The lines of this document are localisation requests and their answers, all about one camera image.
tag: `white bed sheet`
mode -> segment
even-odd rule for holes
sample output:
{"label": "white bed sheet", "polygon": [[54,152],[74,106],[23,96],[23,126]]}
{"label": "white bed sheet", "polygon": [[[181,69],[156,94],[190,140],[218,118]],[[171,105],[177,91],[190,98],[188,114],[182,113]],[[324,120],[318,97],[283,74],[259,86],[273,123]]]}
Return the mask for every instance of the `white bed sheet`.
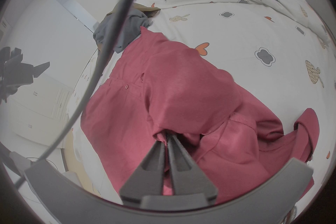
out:
{"label": "white bed sheet", "polygon": [[[204,58],[228,71],[239,85],[269,107],[282,121],[285,133],[293,130],[294,121],[306,108],[315,110],[320,137],[314,158],[309,162],[314,168],[315,184],[297,203],[299,214],[321,187],[331,159],[327,155],[334,152],[336,142],[336,123],[330,120],[336,116],[336,56],[322,21],[305,0],[137,0],[137,3],[162,8],[152,19],[149,30],[162,32],[168,39],[191,48],[209,43],[203,51],[207,54]],[[264,62],[256,56],[263,48],[273,61]],[[120,56],[113,55],[99,84],[108,78]],[[95,59],[96,55],[78,81],[68,104],[69,116],[86,89]],[[318,81],[310,79],[306,61],[319,68]],[[99,184],[107,178],[106,173],[79,121],[73,127],[73,136],[76,157],[83,161],[102,194]]]}

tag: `garment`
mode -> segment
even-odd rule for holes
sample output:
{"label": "garment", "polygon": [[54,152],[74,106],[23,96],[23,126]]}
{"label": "garment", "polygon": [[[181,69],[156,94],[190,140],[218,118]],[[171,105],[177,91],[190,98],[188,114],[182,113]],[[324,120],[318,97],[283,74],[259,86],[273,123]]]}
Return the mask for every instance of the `garment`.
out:
{"label": "garment", "polygon": [[[114,19],[115,13],[106,16],[93,33],[93,38],[97,45],[104,44],[105,37],[111,30],[111,25]],[[143,12],[131,8],[128,12],[124,28],[118,38],[118,42],[114,47],[116,53],[122,52],[128,44],[140,34],[140,26],[148,27],[148,18]]]}
{"label": "garment", "polygon": [[[281,121],[228,72],[144,27],[90,99],[81,128],[117,192],[155,140],[166,142],[163,129],[182,134],[217,186],[217,203],[256,188],[291,157],[306,162],[319,136],[312,109],[284,136]],[[164,194],[170,192],[166,180]]]}

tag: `white cabinet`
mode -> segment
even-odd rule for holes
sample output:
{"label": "white cabinet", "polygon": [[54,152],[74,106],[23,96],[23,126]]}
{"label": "white cabinet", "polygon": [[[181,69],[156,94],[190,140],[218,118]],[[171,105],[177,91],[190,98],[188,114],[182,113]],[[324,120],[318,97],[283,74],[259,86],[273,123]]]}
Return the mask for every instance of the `white cabinet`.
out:
{"label": "white cabinet", "polygon": [[31,141],[51,145],[67,122],[65,111],[71,94],[71,88],[44,74],[32,84],[19,87],[10,96],[12,131]]}

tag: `cable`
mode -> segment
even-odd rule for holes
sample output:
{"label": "cable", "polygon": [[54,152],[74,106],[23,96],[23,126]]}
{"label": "cable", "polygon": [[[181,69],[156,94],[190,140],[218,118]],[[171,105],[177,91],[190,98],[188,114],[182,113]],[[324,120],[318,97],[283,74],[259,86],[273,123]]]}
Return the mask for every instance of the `cable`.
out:
{"label": "cable", "polygon": [[[26,159],[38,159],[38,158],[35,158],[35,157],[27,157]],[[49,160],[49,159],[46,159],[46,160],[49,161],[49,162],[51,162],[51,163],[55,166],[55,168],[57,169],[57,171],[59,171],[55,163],[53,163],[53,162],[52,162],[51,160]]]}
{"label": "cable", "polygon": [[[75,112],[73,113],[72,117],[69,119],[67,124],[64,126],[63,130],[61,131],[58,138],[53,142],[51,146],[37,159],[36,162],[39,162],[40,160],[46,159],[59,145],[59,143],[63,140],[63,138],[67,135],[70,128],[74,125],[76,120],[78,119],[79,115],[82,113],[84,108],[86,107],[86,104],[91,98],[91,95],[93,91],[96,88],[96,85],[100,79],[100,75],[103,73],[105,65],[107,64],[107,61],[109,59],[109,56],[114,53],[113,48],[114,45],[117,42],[117,39],[119,37],[119,34],[124,26],[124,22],[126,20],[126,14],[128,14],[128,11],[133,3],[133,0],[120,0],[118,5],[117,12],[115,13],[115,20],[112,21],[111,25],[111,31],[107,34],[106,42],[103,44],[103,49],[101,51],[101,57],[99,61],[96,64],[96,68],[93,72],[93,76],[89,82],[89,85],[82,97],[82,100],[80,101],[79,105],[77,106]],[[19,178],[18,181],[15,183],[15,188],[19,189],[22,184],[25,182],[25,177],[22,176]]]}

